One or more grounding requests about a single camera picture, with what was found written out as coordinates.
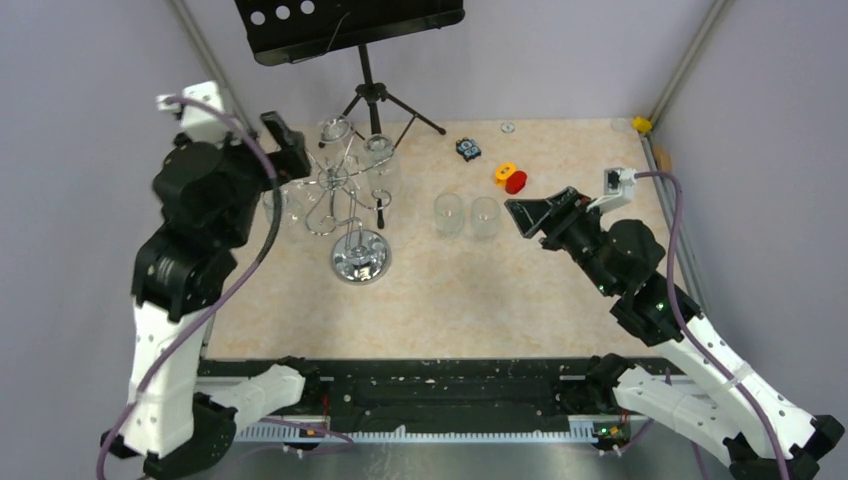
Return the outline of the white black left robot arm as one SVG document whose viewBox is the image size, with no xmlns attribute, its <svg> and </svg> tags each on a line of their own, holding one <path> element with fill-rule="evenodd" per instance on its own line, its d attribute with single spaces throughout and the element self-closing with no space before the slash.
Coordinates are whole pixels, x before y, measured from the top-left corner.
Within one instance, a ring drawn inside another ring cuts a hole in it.
<svg viewBox="0 0 848 480">
<path fill-rule="evenodd" d="M 278 143 L 266 162 L 230 129 L 208 140 L 187 131 L 163 161 L 152 188 L 161 227 L 136 255 L 131 286 L 136 343 L 128 401 L 101 438 L 101 452 L 140 457 L 150 479 L 182 479 L 216 465 L 236 435 L 286 407 L 308 413 L 320 386 L 290 359 L 214 393 L 196 387 L 206 327 L 239 282 L 233 252 L 248 240 L 264 193 L 308 177 L 304 136 L 274 111 L 261 117 Z"/>
</svg>

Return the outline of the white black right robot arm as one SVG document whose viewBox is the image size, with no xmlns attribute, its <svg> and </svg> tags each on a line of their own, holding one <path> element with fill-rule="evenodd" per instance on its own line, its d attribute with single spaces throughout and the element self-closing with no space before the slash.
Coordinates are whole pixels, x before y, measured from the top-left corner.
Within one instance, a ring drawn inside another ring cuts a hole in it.
<svg viewBox="0 0 848 480">
<path fill-rule="evenodd" d="M 682 370 L 702 390 L 684 393 L 616 354 L 593 359 L 586 398 L 600 412 L 649 417 L 712 454 L 736 479 L 811 479 L 845 435 L 831 415 L 814 415 L 765 381 L 718 334 L 701 307 L 660 273 L 666 251 L 642 221 L 609 227 L 574 188 L 505 204 L 525 238 L 567 253 L 630 335 Z"/>
</svg>

